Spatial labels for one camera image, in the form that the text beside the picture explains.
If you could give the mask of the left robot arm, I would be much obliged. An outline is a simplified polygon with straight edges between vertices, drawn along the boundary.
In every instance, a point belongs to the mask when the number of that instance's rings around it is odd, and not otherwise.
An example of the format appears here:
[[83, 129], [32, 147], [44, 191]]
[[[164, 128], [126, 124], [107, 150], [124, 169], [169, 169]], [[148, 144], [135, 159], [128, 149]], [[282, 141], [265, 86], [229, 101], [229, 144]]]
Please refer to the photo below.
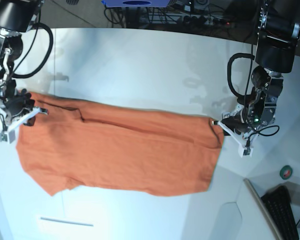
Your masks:
[[[277, 101], [283, 90], [283, 74], [293, 68], [300, 39], [300, 0], [260, 0], [255, 15], [256, 49], [236, 53], [227, 64], [227, 83], [237, 98], [236, 109], [224, 112], [220, 126], [239, 144], [243, 156], [250, 155], [253, 141], [274, 127]], [[251, 93], [238, 93], [232, 83], [232, 64], [237, 59], [257, 63], [250, 67], [247, 84]]]

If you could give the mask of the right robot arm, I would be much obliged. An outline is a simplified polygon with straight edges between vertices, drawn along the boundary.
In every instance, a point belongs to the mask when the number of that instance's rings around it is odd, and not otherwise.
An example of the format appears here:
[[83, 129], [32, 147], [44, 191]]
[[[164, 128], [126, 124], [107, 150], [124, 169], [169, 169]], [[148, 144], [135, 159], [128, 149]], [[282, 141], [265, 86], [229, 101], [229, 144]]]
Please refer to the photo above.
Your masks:
[[[53, 49], [52, 30], [41, 22], [43, 0], [0, 1], [0, 122], [1, 132], [8, 134], [20, 125], [33, 125], [38, 113], [47, 113], [35, 106], [32, 95], [26, 89], [17, 90], [17, 79], [36, 75], [46, 64]], [[48, 48], [42, 62], [32, 72], [18, 74], [19, 64], [28, 56], [23, 53], [22, 35], [43, 29], [49, 37]]]

